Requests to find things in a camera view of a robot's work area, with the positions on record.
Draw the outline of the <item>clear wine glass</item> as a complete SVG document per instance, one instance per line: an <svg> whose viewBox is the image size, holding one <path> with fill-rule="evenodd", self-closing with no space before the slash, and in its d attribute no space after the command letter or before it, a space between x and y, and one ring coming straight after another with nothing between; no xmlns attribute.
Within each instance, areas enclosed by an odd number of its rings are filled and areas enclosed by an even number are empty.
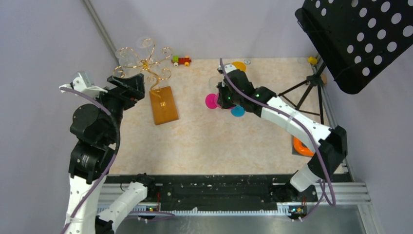
<svg viewBox="0 0 413 234"><path fill-rule="evenodd" d="M133 49L123 47L116 51L115 56L118 58L120 66L135 67L137 66L136 55Z"/></svg>
<svg viewBox="0 0 413 234"><path fill-rule="evenodd" d="M150 37L140 37L136 41L136 47L141 59L151 59L155 48L155 42Z"/></svg>
<svg viewBox="0 0 413 234"><path fill-rule="evenodd" d="M211 93L218 93L219 89L217 88L218 84L222 81L222 77L213 76L208 80L208 88Z"/></svg>

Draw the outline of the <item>pink plastic wine glass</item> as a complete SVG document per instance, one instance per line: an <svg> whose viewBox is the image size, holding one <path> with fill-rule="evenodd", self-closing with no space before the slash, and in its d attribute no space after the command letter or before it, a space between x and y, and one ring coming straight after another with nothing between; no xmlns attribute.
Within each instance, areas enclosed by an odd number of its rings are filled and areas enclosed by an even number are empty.
<svg viewBox="0 0 413 234"><path fill-rule="evenodd" d="M223 107L221 107L221 106L218 104L218 97L219 97L219 94L218 94L218 93L216 93L216 94L213 94L213 93L208 94L208 95L206 96L206 98L205 98L205 104L206 104L207 108L209 108L209 109L216 109L216 108L223 109Z"/></svg>

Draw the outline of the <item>yellow plastic wine glass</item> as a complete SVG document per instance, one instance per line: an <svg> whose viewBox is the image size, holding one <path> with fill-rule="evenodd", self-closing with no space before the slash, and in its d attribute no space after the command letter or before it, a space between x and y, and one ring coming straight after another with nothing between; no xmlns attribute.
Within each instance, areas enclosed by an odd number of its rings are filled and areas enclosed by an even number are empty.
<svg viewBox="0 0 413 234"><path fill-rule="evenodd" d="M241 70L243 72L246 71L246 65L243 62L235 61L235 62L232 62L231 64L234 65L238 70Z"/></svg>

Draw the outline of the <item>blue plastic wine glass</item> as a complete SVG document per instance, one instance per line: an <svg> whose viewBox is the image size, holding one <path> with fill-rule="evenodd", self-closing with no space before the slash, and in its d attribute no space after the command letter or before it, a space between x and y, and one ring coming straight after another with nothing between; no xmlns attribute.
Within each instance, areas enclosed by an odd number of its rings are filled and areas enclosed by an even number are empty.
<svg viewBox="0 0 413 234"><path fill-rule="evenodd" d="M240 105L236 105L235 107L231 108L230 112L234 117L242 117L245 115L245 110Z"/></svg>

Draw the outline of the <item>clear wine glass back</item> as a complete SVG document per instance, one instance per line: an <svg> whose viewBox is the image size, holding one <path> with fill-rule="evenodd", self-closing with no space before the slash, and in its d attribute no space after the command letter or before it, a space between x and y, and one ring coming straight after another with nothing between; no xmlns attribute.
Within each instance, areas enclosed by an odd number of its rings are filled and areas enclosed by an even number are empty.
<svg viewBox="0 0 413 234"><path fill-rule="evenodd" d="M141 59L151 59L155 48L155 42L150 37L140 37L136 41L136 47Z"/></svg>

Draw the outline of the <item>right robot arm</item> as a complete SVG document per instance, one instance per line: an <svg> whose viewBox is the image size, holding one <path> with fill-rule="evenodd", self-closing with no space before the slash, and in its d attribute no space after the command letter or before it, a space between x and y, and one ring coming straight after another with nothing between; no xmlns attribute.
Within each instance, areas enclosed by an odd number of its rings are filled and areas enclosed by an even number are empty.
<svg viewBox="0 0 413 234"><path fill-rule="evenodd" d="M270 89L263 86L255 88L246 73L232 64L220 66L217 71L223 75L217 84L217 104L222 109L241 107L282 127L314 152L312 159L286 183L286 196L298 201L316 182L324 182L332 190L332 174L347 156L346 130L339 125L332 128L313 121Z"/></svg>

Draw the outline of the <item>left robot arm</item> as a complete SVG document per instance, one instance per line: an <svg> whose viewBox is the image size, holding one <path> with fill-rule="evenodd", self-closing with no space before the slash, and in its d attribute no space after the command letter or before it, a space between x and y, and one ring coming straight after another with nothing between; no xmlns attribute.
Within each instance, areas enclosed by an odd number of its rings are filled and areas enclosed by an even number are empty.
<svg viewBox="0 0 413 234"><path fill-rule="evenodd" d="M154 178L139 174L107 209L97 210L101 189L120 148L123 113L145 97L143 74L110 76L107 81L113 88L98 87L86 73L78 72L72 82L60 86L61 92L88 100L75 110L70 126L77 143L70 154L64 234L113 234L138 203L156 196Z"/></svg>

